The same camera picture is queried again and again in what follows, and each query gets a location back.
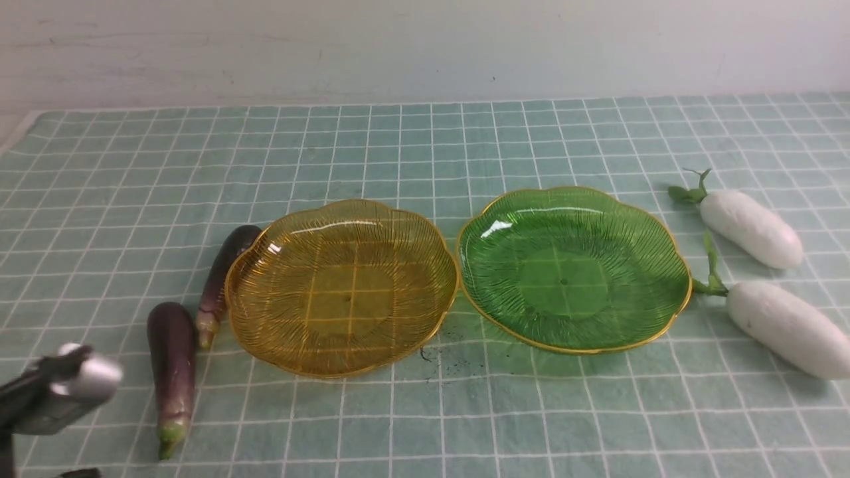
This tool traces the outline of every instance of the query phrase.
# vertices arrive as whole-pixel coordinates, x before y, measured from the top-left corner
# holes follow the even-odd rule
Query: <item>white eggplant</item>
[[[678,202],[699,205],[705,225],[744,249],[759,262],[775,269],[793,269],[802,264],[804,254],[800,237],[776,213],[740,191],[706,191],[705,179],[711,170],[700,174],[700,185],[686,190],[668,189]]]
[[[694,279],[694,293],[725,297],[726,311],[741,330],[803,372],[827,380],[850,378],[850,339],[829,317],[769,282],[726,288],[708,232],[704,244],[708,284]]]

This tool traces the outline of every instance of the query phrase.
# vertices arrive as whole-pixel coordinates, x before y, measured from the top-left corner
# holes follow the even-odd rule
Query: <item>white vegetable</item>
[[[700,202],[705,225],[776,269],[802,264],[800,237],[776,213],[740,191],[709,193]]]
[[[729,290],[726,309],[738,327],[803,372],[850,378],[850,339],[796,295],[768,282],[742,282]]]

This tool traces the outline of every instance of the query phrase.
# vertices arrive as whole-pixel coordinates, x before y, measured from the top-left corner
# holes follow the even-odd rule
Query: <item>plate center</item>
[[[519,290],[540,312],[569,318],[594,316],[609,303],[607,275],[599,260],[556,247],[523,260]]]
[[[307,327],[322,335],[362,335],[389,317],[393,279],[364,265],[336,265],[316,272]]]

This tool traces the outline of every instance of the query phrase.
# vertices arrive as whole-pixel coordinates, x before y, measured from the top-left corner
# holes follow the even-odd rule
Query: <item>yellow plate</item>
[[[422,216],[352,199],[272,223],[224,284],[251,355],[319,378],[364,373],[433,337],[460,273]]]

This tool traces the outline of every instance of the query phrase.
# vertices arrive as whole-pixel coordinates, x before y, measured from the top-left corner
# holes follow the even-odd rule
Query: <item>gold rim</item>
[[[673,236],[672,232],[670,232],[670,228],[668,228],[666,224],[661,222],[660,219],[656,218],[653,214],[650,214],[650,213],[644,211],[643,209],[638,208],[637,206],[633,206],[631,204],[627,204],[623,201],[620,201],[616,197],[613,197],[610,194],[608,194],[607,192],[598,190],[596,188],[592,188],[592,187],[588,187],[588,186],[578,186],[578,185],[576,185],[576,186],[556,186],[556,187],[547,188],[547,189],[525,188],[525,189],[518,189],[518,190],[514,190],[514,191],[509,191],[509,192],[506,192],[504,194],[499,195],[499,197],[490,201],[486,206],[484,206],[484,209],[482,209],[480,213],[476,214],[470,220],[468,220],[466,222],[466,224],[463,225],[460,232],[457,233],[457,244],[455,244],[455,254],[457,256],[458,274],[461,275],[461,276],[463,274],[462,273],[463,268],[462,268],[461,262],[460,262],[461,261],[461,245],[462,245],[461,238],[463,237],[463,233],[466,232],[466,230],[467,230],[467,228],[469,227],[470,224],[472,224],[477,219],[480,219],[482,216],[484,216],[485,213],[487,213],[487,211],[494,204],[501,201],[505,197],[508,197],[508,196],[511,196],[511,195],[514,195],[514,194],[523,193],[523,192],[542,193],[542,192],[560,191],[560,190],[584,190],[584,191],[592,191],[592,192],[598,193],[601,196],[608,197],[608,199],[610,199],[613,202],[616,202],[617,204],[619,204],[622,207],[631,208],[631,209],[634,209],[634,210],[636,210],[640,213],[644,213],[644,214],[648,215],[650,218],[652,218],[655,222],[657,222],[664,229],[664,232],[667,233],[667,236],[670,237],[670,241],[673,244],[673,252],[679,258],[679,260],[682,261],[682,264],[684,264],[684,266],[685,266],[685,271],[688,273],[688,291],[687,291],[687,293],[685,293],[685,299],[682,302],[682,304],[679,306],[678,310],[676,310],[676,312],[673,313],[673,315],[670,317],[670,320],[667,321],[667,324],[658,333],[656,333],[652,337],[650,337],[648,339],[641,340],[639,342],[635,342],[634,344],[621,345],[619,347],[609,347],[609,348],[603,348],[603,349],[567,349],[567,348],[564,348],[564,347],[556,347],[554,345],[543,344],[542,342],[537,342],[536,340],[532,340],[532,339],[529,339],[527,337],[524,337],[524,336],[514,332],[513,330],[505,327],[504,325],[502,325],[499,321],[497,321],[495,318],[493,318],[489,313],[482,310],[481,307],[478,305],[478,303],[475,302],[475,300],[472,298],[472,294],[470,294],[469,291],[467,290],[466,283],[463,281],[463,279],[461,277],[461,290],[463,291],[463,295],[465,295],[467,297],[467,299],[469,300],[469,303],[473,305],[475,310],[477,310],[480,315],[485,317],[490,322],[493,322],[494,324],[496,324],[496,326],[499,327],[501,330],[507,332],[508,334],[514,336],[515,338],[521,340],[522,342],[525,342],[526,344],[533,345],[533,346],[535,346],[539,349],[549,350],[551,352],[558,352],[558,353],[561,353],[561,354],[571,354],[571,355],[577,355],[577,356],[591,356],[591,355],[595,355],[595,354],[602,354],[602,353],[608,353],[608,352],[622,352],[623,350],[634,349],[636,347],[640,347],[641,345],[646,345],[649,342],[652,342],[653,340],[656,340],[658,337],[667,333],[667,331],[670,330],[670,327],[672,327],[673,322],[675,322],[676,319],[679,317],[679,314],[681,314],[682,311],[685,310],[685,307],[688,307],[688,303],[690,302],[690,298],[691,298],[691,293],[693,292],[694,281],[693,281],[693,276],[691,275],[690,267],[688,267],[688,262],[685,260],[685,258],[682,256],[682,253],[679,251],[679,245],[678,245],[678,243],[676,243],[676,238]]]
[[[412,216],[416,219],[420,219],[421,221],[423,221],[425,224],[427,224],[429,226],[431,231],[433,231],[433,233],[439,238],[439,243],[443,247],[443,252],[449,258],[449,261],[451,261],[452,265],[455,266],[455,285],[454,285],[454,287],[451,288],[451,292],[452,292],[451,299],[449,300],[448,304],[446,304],[445,310],[443,311],[443,314],[434,323],[431,332],[428,335],[426,335],[422,340],[417,342],[416,345],[410,347],[410,349],[408,351],[406,351],[402,354],[398,354],[396,356],[391,356],[387,360],[375,362],[374,364],[370,365],[369,367],[359,368],[357,370],[353,370],[353,371],[346,372],[346,373],[335,373],[335,374],[299,372],[298,370],[292,369],[291,367],[283,367],[283,366],[278,365],[276,363],[272,363],[270,361],[266,361],[264,359],[261,359],[261,358],[255,356],[254,354],[249,352],[248,349],[246,349],[245,344],[242,343],[242,340],[239,337],[239,334],[236,333],[236,330],[233,327],[233,321],[228,320],[228,322],[230,324],[230,331],[233,333],[233,336],[236,338],[236,342],[250,356],[252,356],[252,357],[254,357],[254,358],[256,358],[260,361],[264,361],[264,362],[266,362],[270,365],[273,365],[275,367],[278,367],[279,369],[281,369],[285,372],[294,373],[294,374],[300,375],[302,377],[325,378],[325,379],[353,377],[355,375],[361,375],[363,373],[371,372],[375,369],[378,369],[378,368],[383,367],[385,365],[388,365],[390,363],[404,359],[405,357],[409,356],[414,351],[416,351],[416,349],[422,348],[422,346],[425,345],[429,340],[433,339],[434,335],[436,335],[436,333],[439,331],[439,328],[442,327],[443,321],[445,321],[445,317],[449,314],[449,311],[451,310],[451,306],[454,305],[455,300],[457,299],[458,284],[462,283],[460,265],[458,264],[455,257],[451,254],[451,249],[449,249],[448,242],[446,242],[443,235],[440,234],[437,226],[434,223],[432,223],[430,220],[428,220],[428,218],[426,218],[425,216],[423,216],[419,213],[414,213],[412,211],[406,211],[404,209],[398,209],[398,208],[391,208],[390,206],[387,206],[383,202],[373,201],[372,199],[359,199],[359,198],[357,198],[357,199],[343,199],[341,201],[330,202],[328,204],[325,204],[324,206],[321,206],[320,208],[304,209],[303,211],[296,211],[295,213],[289,213],[289,214],[287,214],[287,215],[285,215],[281,218],[276,219],[271,224],[266,226],[265,229],[263,229],[263,231],[260,232],[260,234],[257,236],[257,239],[254,240],[254,243],[248,249],[246,249],[242,254],[240,254],[239,257],[236,258],[236,260],[233,261],[233,265],[236,265],[236,263],[243,260],[243,258],[245,258],[249,253],[253,252],[254,248],[257,247],[258,244],[260,243],[260,239],[262,239],[266,235],[266,233],[268,233],[269,229],[271,229],[273,226],[279,224],[281,221],[286,220],[287,218],[291,219],[294,216],[298,216],[298,215],[302,215],[302,214],[315,213],[316,211],[320,211],[321,209],[329,208],[330,206],[342,204],[342,203],[345,203],[345,202],[364,202],[364,203],[368,203],[368,204],[374,204],[374,205],[377,205],[381,208],[386,208],[389,211],[397,211],[397,212],[400,212],[400,213],[409,214],[410,216]],[[233,265],[230,266],[230,269],[228,269],[227,275],[224,278],[224,303],[227,305],[228,310],[230,310],[231,304],[233,302],[233,298],[230,297],[230,295],[231,295],[230,287],[228,287],[228,284],[230,284],[230,281],[235,279],[235,276],[231,275],[231,274],[234,273],[233,271],[236,269],[235,267],[233,267]]]

